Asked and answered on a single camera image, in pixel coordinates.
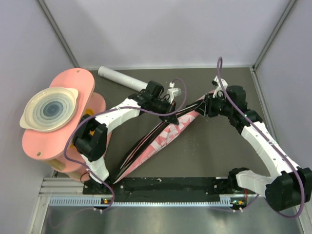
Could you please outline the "pink racket cover bag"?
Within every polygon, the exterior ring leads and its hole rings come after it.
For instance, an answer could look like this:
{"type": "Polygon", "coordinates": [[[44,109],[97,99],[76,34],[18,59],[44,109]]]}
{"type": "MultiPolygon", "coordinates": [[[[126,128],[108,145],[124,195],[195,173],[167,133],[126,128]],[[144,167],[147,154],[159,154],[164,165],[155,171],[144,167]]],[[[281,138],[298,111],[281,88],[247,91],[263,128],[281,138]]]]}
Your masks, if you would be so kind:
{"type": "Polygon", "coordinates": [[[202,103],[204,96],[196,102],[187,105],[176,113],[179,124],[160,122],[149,133],[138,140],[123,156],[117,168],[110,173],[111,184],[116,184],[128,174],[154,156],[161,149],[169,145],[190,125],[199,113],[196,107],[202,103]]]}

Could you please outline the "white shuttlecock tube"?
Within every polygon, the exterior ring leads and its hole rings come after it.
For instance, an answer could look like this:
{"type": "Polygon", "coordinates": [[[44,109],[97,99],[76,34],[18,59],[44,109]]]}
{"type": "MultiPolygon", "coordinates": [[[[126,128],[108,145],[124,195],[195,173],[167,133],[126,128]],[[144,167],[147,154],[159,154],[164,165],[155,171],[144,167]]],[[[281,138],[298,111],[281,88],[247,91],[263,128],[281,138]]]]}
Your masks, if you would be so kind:
{"type": "Polygon", "coordinates": [[[135,91],[141,91],[147,87],[147,83],[107,67],[101,66],[98,75],[115,83],[128,87],[135,91]]]}

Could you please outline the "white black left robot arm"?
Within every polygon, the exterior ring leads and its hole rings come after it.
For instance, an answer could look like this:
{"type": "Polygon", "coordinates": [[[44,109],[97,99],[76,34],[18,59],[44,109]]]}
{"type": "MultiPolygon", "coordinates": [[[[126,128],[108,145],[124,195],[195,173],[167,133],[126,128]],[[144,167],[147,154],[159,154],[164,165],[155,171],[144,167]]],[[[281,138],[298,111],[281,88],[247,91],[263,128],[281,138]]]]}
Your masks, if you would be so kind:
{"type": "Polygon", "coordinates": [[[128,96],[116,107],[93,118],[89,118],[88,115],[82,118],[83,124],[75,132],[73,145],[84,159],[90,177],[94,181],[93,186],[99,193],[108,192],[111,186],[110,180],[107,179],[109,172],[103,156],[106,153],[108,135],[115,128],[143,113],[152,113],[178,124],[174,98],[181,95],[181,89],[170,83],[167,94],[161,97],[163,91],[162,85],[150,81],[146,88],[128,96]]]}

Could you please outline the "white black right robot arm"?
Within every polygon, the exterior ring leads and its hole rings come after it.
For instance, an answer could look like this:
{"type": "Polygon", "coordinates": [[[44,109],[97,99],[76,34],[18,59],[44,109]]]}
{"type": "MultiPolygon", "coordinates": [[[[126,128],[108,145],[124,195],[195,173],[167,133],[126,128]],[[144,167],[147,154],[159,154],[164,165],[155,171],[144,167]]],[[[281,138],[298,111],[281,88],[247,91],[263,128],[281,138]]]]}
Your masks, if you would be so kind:
{"type": "Polygon", "coordinates": [[[206,94],[196,111],[205,117],[225,116],[264,162],[269,176],[248,168],[229,172],[228,188],[233,193],[248,189],[261,196],[279,212],[309,202],[312,195],[312,171],[290,159],[268,132],[260,115],[248,108],[246,92],[241,86],[229,86],[206,94]]]}

